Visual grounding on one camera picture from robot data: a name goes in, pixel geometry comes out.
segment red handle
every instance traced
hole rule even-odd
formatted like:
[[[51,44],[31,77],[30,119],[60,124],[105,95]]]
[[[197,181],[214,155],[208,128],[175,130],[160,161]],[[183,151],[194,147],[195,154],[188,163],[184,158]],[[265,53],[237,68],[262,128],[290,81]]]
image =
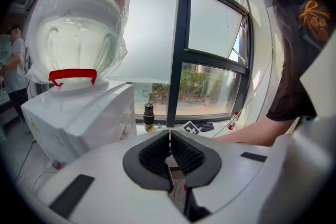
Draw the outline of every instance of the red handle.
[[[91,82],[94,84],[97,78],[97,71],[96,69],[62,69],[49,73],[49,80],[52,81],[55,86],[63,85],[63,83],[58,84],[56,79],[67,78],[92,78]]]

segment black shirt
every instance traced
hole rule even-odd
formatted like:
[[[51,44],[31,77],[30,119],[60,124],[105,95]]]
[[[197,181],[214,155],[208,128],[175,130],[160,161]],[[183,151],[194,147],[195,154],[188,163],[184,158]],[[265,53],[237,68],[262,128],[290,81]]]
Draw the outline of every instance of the black shirt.
[[[323,0],[273,0],[285,50],[282,77],[267,117],[316,116],[299,78],[328,41],[335,21]]]

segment bottle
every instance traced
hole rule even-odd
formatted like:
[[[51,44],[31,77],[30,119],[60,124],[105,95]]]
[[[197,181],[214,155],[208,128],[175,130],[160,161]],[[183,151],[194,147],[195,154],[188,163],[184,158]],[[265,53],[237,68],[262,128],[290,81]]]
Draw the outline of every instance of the bottle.
[[[145,104],[145,112],[143,113],[143,123],[145,124],[146,132],[151,132],[154,127],[153,108],[154,106],[152,103]]]
[[[39,0],[27,29],[33,65],[28,77],[48,82],[56,70],[95,70],[110,74],[127,54],[122,38],[130,0]],[[58,84],[90,81],[64,77]]]
[[[237,121],[238,121],[238,112],[235,112],[235,114],[232,115],[230,123],[228,124],[227,128],[229,130],[233,130],[233,127],[236,125]]]

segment man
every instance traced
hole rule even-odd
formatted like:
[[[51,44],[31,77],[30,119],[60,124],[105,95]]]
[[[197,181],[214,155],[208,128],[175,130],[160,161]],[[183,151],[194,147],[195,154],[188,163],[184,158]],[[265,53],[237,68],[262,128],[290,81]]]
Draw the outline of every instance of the man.
[[[22,122],[25,122],[21,105],[28,101],[28,80],[24,68],[26,54],[25,42],[22,39],[21,28],[14,25],[10,31],[11,59],[0,69],[4,77],[6,91]]]

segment cable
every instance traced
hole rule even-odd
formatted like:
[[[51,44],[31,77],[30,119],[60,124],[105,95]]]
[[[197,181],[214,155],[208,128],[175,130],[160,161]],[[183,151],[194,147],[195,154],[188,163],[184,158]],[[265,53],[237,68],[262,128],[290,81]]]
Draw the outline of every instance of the cable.
[[[32,142],[32,144],[30,145],[30,149],[28,150],[28,153],[27,153],[25,159],[23,160],[23,163],[21,164],[21,168],[20,168],[20,170],[19,170],[19,173],[17,174],[17,177],[15,177],[14,182],[19,178],[19,175],[20,175],[20,173],[21,173],[21,169],[22,169],[23,165],[25,164],[25,161],[26,161],[26,159],[27,159],[27,157],[28,157],[30,151],[32,150],[31,148],[33,147],[33,144],[34,144],[34,143]]]
[[[43,175],[45,172],[57,173],[57,171],[51,171],[51,170],[45,170],[45,171],[43,171],[38,177],[35,178],[34,183],[33,183],[32,187],[30,188],[30,192],[33,191],[33,188],[34,188],[34,186],[35,186],[36,181],[37,181],[37,180],[39,179],[39,177],[40,177],[41,175]]]
[[[24,179],[25,177],[22,176],[21,180],[17,183],[18,185],[22,182],[22,180]]]
[[[256,94],[256,92],[257,92],[259,86],[261,85],[262,81],[264,80],[264,77],[265,77],[265,74],[266,74],[267,69],[268,69],[268,67],[269,67],[269,64],[271,63],[272,56],[273,56],[273,48],[272,48],[271,55],[270,55],[269,60],[268,60],[267,67],[266,67],[266,69],[265,69],[264,74],[262,74],[263,76],[262,76],[260,82],[259,82],[258,85],[256,86],[256,88],[255,88],[255,90],[254,90],[254,92],[253,92],[251,98],[247,101],[247,103],[246,103],[246,104],[242,107],[242,109],[238,112],[237,116],[239,116],[239,115],[241,114],[241,112],[243,111],[243,109],[244,109],[244,108],[245,108],[245,107],[252,101],[252,99],[253,99],[254,95]],[[224,130],[224,129],[230,124],[230,122],[231,122],[231,121],[229,121],[228,124],[226,124],[223,128],[221,128],[221,129],[220,129],[220,130],[219,130],[219,131],[218,131],[212,138],[216,137],[217,134],[219,134],[222,130]]]

